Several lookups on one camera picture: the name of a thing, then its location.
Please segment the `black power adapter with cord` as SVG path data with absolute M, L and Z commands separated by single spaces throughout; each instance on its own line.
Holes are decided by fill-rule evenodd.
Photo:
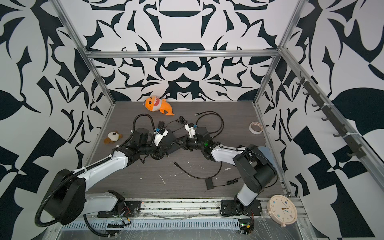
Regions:
M 188 121 L 183 116 L 179 116 L 177 119 L 172 120 L 167 124 L 165 122 L 160 121 L 158 124 L 158 129 L 160 129 L 160 128 L 166 129 L 169 125 L 171 125 L 173 123 L 178 123 L 178 124 L 182 125 L 179 129 L 173 130 L 172 132 L 174 133 L 180 129 L 183 129 L 184 126 L 188 123 Z

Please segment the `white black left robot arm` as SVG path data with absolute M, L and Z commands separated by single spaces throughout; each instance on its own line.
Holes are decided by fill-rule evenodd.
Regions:
M 153 133 L 138 129 L 107 157 L 74 171 L 58 172 L 38 207 L 35 225 L 44 228 L 57 222 L 71 223 L 90 207 L 91 199 L 86 193 L 91 187 L 136 161 L 144 163 L 149 155 L 163 157 L 175 139 L 169 129 L 155 129 Z

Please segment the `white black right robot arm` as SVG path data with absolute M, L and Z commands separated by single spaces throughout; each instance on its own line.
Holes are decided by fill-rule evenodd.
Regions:
M 222 162 L 237 168 L 244 185 L 235 196 L 235 202 L 241 207 L 248 207 L 260 192 L 278 174 L 272 163 L 255 145 L 247 147 L 227 147 L 215 139 L 207 128 L 189 124 L 189 132 L 174 141 L 184 150 L 200 150 L 203 156 L 213 162 Z

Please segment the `orange plush fish toy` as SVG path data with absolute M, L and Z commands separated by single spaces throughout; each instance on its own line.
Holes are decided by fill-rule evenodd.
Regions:
M 147 98 L 144 102 L 144 106 L 151 112 L 160 112 L 166 116 L 174 116 L 171 105 L 165 100 L 156 96 Z

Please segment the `small brown plush toy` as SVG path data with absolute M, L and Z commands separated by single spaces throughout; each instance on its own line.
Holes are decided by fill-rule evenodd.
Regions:
M 123 137 L 122 134 L 118 132 L 110 132 L 107 134 L 107 137 L 104 139 L 104 144 L 115 143 Z

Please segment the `white double-sided tape roll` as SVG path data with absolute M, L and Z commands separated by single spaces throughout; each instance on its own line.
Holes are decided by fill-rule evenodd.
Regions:
M 249 125 L 249 131 L 254 135 L 260 135 L 263 131 L 263 125 L 259 122 L 252 122 Z

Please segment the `blue glasses case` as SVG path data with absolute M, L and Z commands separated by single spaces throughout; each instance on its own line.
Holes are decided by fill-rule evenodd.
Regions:
M 265 158 L 269 161 L 269 163 L 273 166 L 274 170 L 276 171 L 276 174 L 278 174 L 276 160 L 275 160 L 271 150 L 265 146 L 259 146 L 258 149 L 265 156 Z

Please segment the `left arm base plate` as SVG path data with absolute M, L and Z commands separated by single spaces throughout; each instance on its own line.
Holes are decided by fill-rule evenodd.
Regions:
M 118 201 L 114 208 L 109 211 L 98 212 L 98 218 L 130 218 L 138 214 L 141 210 L 141 201 Z

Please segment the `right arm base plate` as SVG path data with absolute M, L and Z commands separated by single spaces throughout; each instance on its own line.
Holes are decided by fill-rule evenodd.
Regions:
M 223 217 L 260 216 L 262 211 L 261 202 L 257 199 L 254 199 L 248 206 L 244 206 L 238 200 L 221 200 L 220 215 Z

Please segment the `cream round wall clock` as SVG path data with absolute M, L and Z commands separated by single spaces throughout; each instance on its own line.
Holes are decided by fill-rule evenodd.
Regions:
M 282 195 L 274 195 L 269 199 L 267 213 L 282 228 L 294 224 L 298 218 L 294 203 Z

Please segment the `aluminium frame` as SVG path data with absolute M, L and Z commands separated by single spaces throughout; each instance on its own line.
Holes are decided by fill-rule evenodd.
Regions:
M 53 1 L 108 99 L 166 99 L 227 147 L 268 147 L 307 208 L 384 201 L 383 1 Z M 351 149 L 297 85 L 315 83 L 357 132 Z M 252 122 L 264 131 L 254 135 Z

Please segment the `grey wall hook rail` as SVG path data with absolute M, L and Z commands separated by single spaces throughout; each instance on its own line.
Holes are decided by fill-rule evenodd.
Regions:
M 363 149 L 362 142 L 358 140 L 358 133 L 353 131 L 351 127 L 347 126 L 347 121 L 342 117 L 341 113 L 337 110 L 336 106 L 329 100 L 323 91 L 318 87 L 313 79 L 305 78 L 300 73 L 300 80 L 297 85 L 302 85 L 306 92 L 304 95 L 311 96 L 315 103 L 312 107 L 319 109 L 325 115 L 322 118 L 324 122 L 330 122 L 337 131 L 333 136 L 335 138 L 342 138 L 347 146 L 351 149 L 347 153 L 349 157 L 357 157 L 359 159 L 365 157 L 367 153 Z

